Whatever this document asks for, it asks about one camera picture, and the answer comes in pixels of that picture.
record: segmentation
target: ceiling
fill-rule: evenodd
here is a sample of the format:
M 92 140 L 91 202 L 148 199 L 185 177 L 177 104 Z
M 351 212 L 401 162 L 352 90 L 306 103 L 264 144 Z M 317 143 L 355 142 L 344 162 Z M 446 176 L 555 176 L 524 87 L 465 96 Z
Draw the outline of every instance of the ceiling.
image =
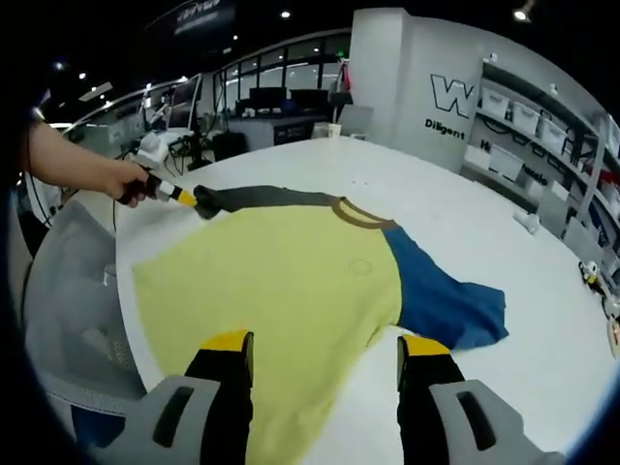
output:
M 66 68 L 53 78 L 52 97 L 74 101 L 91 86 L 110 80 L 115 87 L 111 98 L 140 88 L 147 82 L 179 78 L 198 71 L 217 69 L 235 57 L 305 33 L 350 27 L 353 11 L 370 7 L 405 7 L 416 16 L 433 16 L 486 29 L 508 37 L 554 62 L 580 82 L 620 120 L 620 66 L 613 53 L 615 18 L 602 0 L 587 3 L 566 0 L 538 0 L 531 23 L 512 19 L 512 10 L 524 0 L 389 1 L 389 0 L 237 0 L 236 19 L 228 38 L 218 46 L 232 46 L 207 54 L 212 44 L 192 43 L 177 48 L 144 33 L 144 27 L 181 0 L 108 0 L 102 8 L 75 7 L 62 12 L 63 24 L 55 27 L 56 55 Z M 292 12 L 283 20 L 283 9 Z M 87 78 L 78 79 L 79 73 Z

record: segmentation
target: white table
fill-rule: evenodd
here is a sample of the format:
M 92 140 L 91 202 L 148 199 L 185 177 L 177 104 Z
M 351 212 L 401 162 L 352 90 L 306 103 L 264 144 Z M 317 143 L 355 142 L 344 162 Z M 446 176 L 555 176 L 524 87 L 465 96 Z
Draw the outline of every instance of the white table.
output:
M 599 299 L 580 282 L 576 256 L 546 230 L 528 234 L 516 206 L 479 184 L 422 160 L 354 139 L 317 139 L 248 153 L 178 178 L 223 189 L 270 184 L 344 195 L 395 219 L 438 266 L 462 281 L 506 293 L 510 336 L 456 353 L 521 413 L 543 450 L 566 451 L 607 393 L 615 364 Z M 119 214 L 117 273 L 123 318 L 147 389 L 162 375 L 137 310 L 132 266 L 205 222 L 187 208 L 145 201 Z M 360 359 L 304 463 L 402 463 L 396 422 L 396 343 L 390 328 Z

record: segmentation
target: ceiling light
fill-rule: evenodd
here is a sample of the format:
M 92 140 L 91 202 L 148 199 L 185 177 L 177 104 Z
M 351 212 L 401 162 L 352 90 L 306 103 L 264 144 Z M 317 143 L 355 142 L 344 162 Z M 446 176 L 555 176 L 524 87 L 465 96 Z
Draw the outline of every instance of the ceiling light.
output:
M 535 3 L 536 0 L 527 0 L 527 2 L 525 2 L 525 5 L 523 5 L 523 8 L 519 8 L 512 12 L 514 19 L 521 22 L 529 22 L 530 13 L 532 11 L 532 8 L 534 8 Z
M 514 10 L 514 13 L 512 14 L 514 15 L 514 19 L 517 21 L 525 21 L 527 19 L 527 15 L 523 10 Z

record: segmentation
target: small object on table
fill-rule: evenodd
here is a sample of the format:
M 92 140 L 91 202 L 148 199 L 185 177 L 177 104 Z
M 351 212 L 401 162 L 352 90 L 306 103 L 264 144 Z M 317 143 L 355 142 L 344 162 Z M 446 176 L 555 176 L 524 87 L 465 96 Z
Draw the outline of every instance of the small object on table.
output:
M 595 291 L 596 293 L 602 295 L 603 298 L 606 298 L 605 290 L 599 282 L 599 267 L 597 264 L 594 262 L 579 262 L 579 271 L 581 271 L 581 278 L 583 279 L 583 282 L 587 284 L 592 291 Z
M 525 227 L 529 234 L 534 235 L 541 228 L 541 219 L 536 213 L 527 214 L 517 211 L 514 213 L 514 219 Z
M 327 126 L 328 134 L 330 138 L 339 138 L 342 126 L 339 124 L 329 124 Z
M 311 139 L 326 139 L 329 137 L 329 123 L 314 123 Z
M 608 318 L 620 317 L 620 300 L 614 294 L 609 294 L 604 300 L 604 313 Z
M 609 346 L 614 358 L 620 357 L 620 317 L 610 318 L 607 323 Z

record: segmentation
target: wall logo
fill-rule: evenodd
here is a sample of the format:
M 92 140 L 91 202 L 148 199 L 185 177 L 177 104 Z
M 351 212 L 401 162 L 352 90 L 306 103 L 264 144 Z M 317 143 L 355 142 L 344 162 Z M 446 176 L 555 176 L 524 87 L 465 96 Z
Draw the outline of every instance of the wall logo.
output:
M 445 126 L 444 123 L 442 123 L 441 121 L 433 121 L 430 118 L 426 118 L 426 121 L 424 122 L 424 127 L 432 128 L 438 133 L 440 133 L 442 136 L 452 136 L 453 138 L 465 140 L 464 132 L 449 128 L 448 126 Z
M 221 0 L 200 1 L 183 10 L 176 18 L 174 35 L 177 36 L 215 19 L 219 13 L 217 11 L 217 6 L 220 4 L 220 1 Z
M 433 84 L 435 107 L 442 111 L 455 111 L 462 118 L 469 119 L 468 103 L 474 94 L 474 84 L 469 88 L 465 82 L 458 79 L 448 79 L 445 76 L 430 75 Z

